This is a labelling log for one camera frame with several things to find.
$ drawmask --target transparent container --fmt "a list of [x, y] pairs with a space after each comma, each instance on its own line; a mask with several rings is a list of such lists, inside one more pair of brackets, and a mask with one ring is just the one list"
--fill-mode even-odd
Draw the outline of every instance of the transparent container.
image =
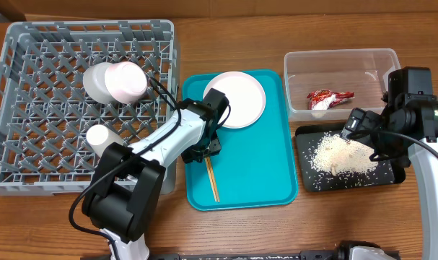
[[[388, 75], [400, 69], [392, 49], [297, 51], [284, 57], [286, 108], [290, 121], [347, 119], [352, 108], [380, 113]], [[309, 110], [316, 90], [355, 92], [355, 98], [328, 110]]]

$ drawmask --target dish rack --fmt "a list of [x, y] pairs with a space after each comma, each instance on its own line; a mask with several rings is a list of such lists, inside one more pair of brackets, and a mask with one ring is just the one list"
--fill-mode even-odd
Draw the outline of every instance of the dish rack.
[[89, 66], [122, 61], [138, 64], [176, 97], [180, 48], [171, 21], [9, 26], [0, 58], [0, 195], [82, 191], [98, 164], [85, 141], [91, 126], [104, 124], [130, 144], [166, 122], [173, 111], [151, 87], [133, 105], [103, 105], [86, 94]]

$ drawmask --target wooden table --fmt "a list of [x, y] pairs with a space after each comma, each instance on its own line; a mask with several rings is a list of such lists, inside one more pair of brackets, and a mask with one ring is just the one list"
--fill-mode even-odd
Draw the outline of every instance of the wooden table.
[[[193, 74], [273, 69], [283, 75], [284, 54], [345, 48], [392, 48], [401, 66], [432, 69], [438, 95], [438, 13], [176, 19], [181, 79]], [[0, 51], [7, 25], [0, 25]], [[291, 131], [307, 123], [291, 123]], [[174, 192], [159, 200], [146, 234], [153, 253], [291, 253], [332, 249], [363, 240], [420, 259], [421, 215], [412, 169], [401, 185], [306, 192], [290, 205], [199, 212], [185, 195], [178, 160]], [[0, 259], [78, 259], [108, 252], [100, 237], [74, 230], [67, 214], [76, 194], [0, 197]], [[80, 212], [78, 223], [91, 227]]]

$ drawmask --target chopsticks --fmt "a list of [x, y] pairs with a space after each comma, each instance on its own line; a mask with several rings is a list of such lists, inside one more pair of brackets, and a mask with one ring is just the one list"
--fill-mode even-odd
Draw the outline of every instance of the chopsticks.
[[214, 176], [214, 170], [212, 170], [211, 158], [204, 158], [204, 162], [206, 162], [207, 173], [209, 175], [209, 181], [211, 181], [212, 193], [214, 194], [214, 200], [216, 202], [220, 202], [219, 192], [217, 191], [216, 178]]

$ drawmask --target snack wrapper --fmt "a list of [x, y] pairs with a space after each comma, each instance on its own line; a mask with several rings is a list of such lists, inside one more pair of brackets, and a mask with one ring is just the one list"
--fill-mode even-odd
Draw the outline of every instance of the snack wrapper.
[[308, 108], [310, 110], [327, 110], [335, 105], [342, 104], [354, 98], [353, 92], [333, 92], [330, 90], [317, 90], [311, 92], [309, 98]]

